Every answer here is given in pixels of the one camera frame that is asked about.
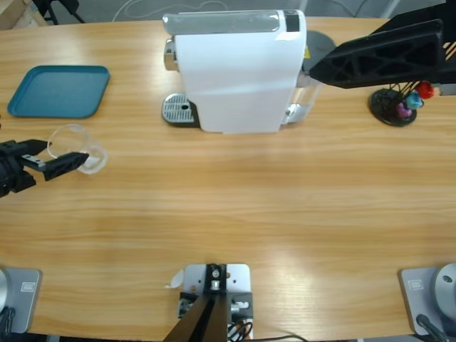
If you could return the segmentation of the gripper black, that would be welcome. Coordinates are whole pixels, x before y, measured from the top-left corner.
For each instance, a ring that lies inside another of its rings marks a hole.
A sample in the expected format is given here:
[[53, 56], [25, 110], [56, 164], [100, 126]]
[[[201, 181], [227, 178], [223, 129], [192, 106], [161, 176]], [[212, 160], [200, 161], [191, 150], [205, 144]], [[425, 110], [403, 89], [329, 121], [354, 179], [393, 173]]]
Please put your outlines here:
[[[442, 33], [455, 40], [455, 24], [455, 1], [395, 15], [374, 33], [337, 46], [309, 75], [345, 89], [430, 78], [444, 62]], [[454, 56], [439, 70], [438, 88], [455, 95]]]
[[45, 181], [49, 181], [77, 170], [89, 157], [87, 153], [70, 152], [45, 163], [36, 156], [46, 148], [47, 142], [43, 140], [9, 140], [1, 143], [1, 197], [36, 185], [25, 167], [43, 172]]

